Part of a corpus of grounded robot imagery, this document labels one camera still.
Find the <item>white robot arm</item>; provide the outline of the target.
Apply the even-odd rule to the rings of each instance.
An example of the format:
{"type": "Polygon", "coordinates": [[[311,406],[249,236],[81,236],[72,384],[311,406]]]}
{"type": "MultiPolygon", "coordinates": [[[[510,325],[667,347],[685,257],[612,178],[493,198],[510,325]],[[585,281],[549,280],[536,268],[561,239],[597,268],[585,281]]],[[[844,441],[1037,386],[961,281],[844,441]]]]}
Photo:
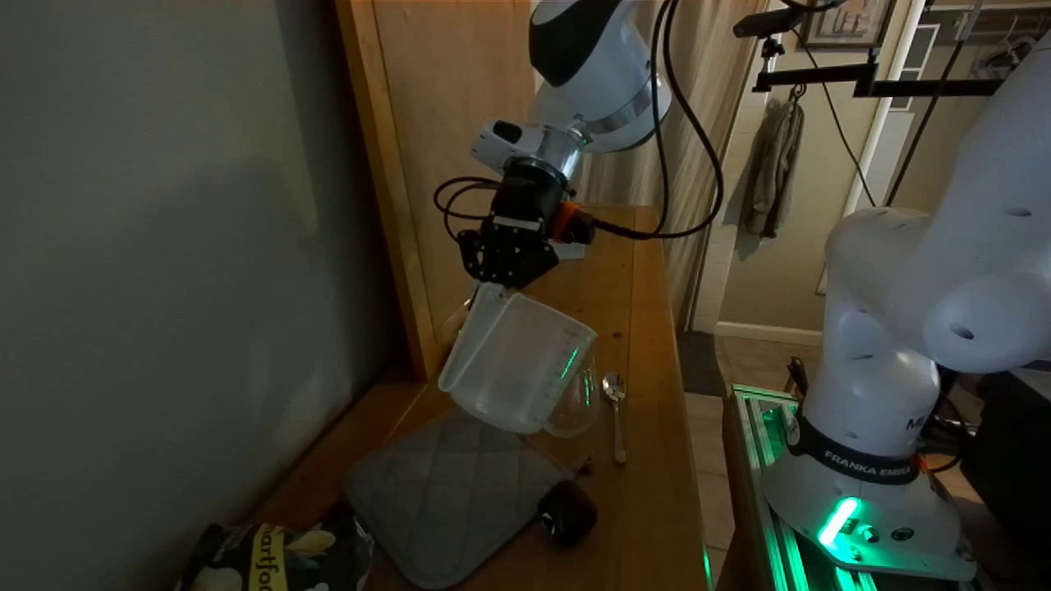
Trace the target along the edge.
{"type": "MultiPolygon", "coordinates": [[[[577,157],[637,149],[670,109],[633,8],[537,0],[527,13],[542,90],[531,120],[477,141],[500,183],[481,224],[455,236],[473,280],[521,290],[600,230],[569,206],[577,157]]],[[[833,227],[824,357],[790,422],[790,470],[908,483],[942,369],[991,375],[1046,354],[1046,109],[1051,49],[1037,45],[958,141],[931,215],[869,206],[833,227]]]]}

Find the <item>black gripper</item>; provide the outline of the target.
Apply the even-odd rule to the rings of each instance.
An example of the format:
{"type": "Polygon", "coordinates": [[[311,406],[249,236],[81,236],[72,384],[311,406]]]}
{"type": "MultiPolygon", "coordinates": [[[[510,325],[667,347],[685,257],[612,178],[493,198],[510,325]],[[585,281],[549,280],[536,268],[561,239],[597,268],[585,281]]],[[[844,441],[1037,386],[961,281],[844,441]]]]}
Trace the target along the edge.
{"type": "Polygon", "coordinates": [[[459,230],[464,268],[478,281],[525,290],[585,244],[585,215],[566,198],[569,182],[551,163],[512,157],[477,230],[459,230]]]}

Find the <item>robot base plate green light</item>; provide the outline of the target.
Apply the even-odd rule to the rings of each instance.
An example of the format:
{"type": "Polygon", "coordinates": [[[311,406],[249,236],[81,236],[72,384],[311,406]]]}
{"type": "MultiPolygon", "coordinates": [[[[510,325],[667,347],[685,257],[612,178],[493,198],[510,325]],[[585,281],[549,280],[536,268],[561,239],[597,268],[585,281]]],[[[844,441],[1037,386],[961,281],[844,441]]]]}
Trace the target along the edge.
{"type": "Polygon", "coordinates": [[[931,580],[976,577],[958,513],[929,477],[883,485],[811,457],[782,457],[763,474],[763,493],[773,513],[833,566],[931,580]]]}

